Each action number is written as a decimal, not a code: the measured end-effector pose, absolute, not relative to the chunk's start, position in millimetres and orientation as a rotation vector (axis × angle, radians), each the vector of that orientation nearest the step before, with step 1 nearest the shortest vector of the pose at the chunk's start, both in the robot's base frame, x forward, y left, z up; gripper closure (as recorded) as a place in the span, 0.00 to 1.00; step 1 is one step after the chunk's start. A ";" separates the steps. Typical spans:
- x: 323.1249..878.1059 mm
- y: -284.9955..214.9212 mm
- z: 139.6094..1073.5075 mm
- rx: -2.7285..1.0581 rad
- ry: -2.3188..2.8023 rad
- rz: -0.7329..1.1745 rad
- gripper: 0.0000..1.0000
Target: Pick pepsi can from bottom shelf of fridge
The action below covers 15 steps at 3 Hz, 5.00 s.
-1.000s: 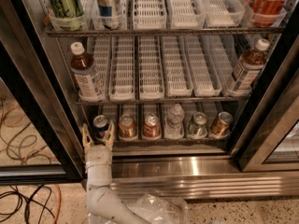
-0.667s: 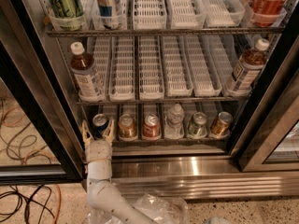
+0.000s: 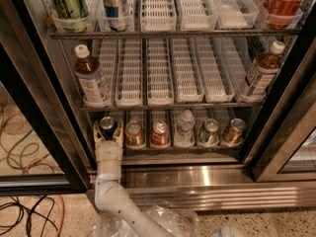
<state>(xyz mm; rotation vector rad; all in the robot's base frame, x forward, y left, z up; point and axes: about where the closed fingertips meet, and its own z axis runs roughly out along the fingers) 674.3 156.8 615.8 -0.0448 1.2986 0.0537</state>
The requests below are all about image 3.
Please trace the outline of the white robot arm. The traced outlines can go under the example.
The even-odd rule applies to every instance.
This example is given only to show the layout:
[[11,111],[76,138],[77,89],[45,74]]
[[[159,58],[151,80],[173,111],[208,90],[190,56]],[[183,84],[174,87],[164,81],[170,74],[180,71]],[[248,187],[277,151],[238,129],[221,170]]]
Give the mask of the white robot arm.
[[94,121],[93,135],[97,162],[95,205],[124,220],[138,237],[175,237],[157,221],[142,212],[120,184],[123,122],[118,123],[113,138],[106,140]]

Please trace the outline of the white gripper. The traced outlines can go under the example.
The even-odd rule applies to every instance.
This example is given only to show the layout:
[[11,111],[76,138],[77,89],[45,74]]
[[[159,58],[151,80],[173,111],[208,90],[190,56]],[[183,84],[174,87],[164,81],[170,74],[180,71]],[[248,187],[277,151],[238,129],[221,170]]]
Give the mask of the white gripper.
[[97,177],[106,181],[118,181],[121,178],[121,159],[123,146],[123,121],[113,134],[113,140],[105,140],[97,120],[93,124],[95,154],[97,160]]

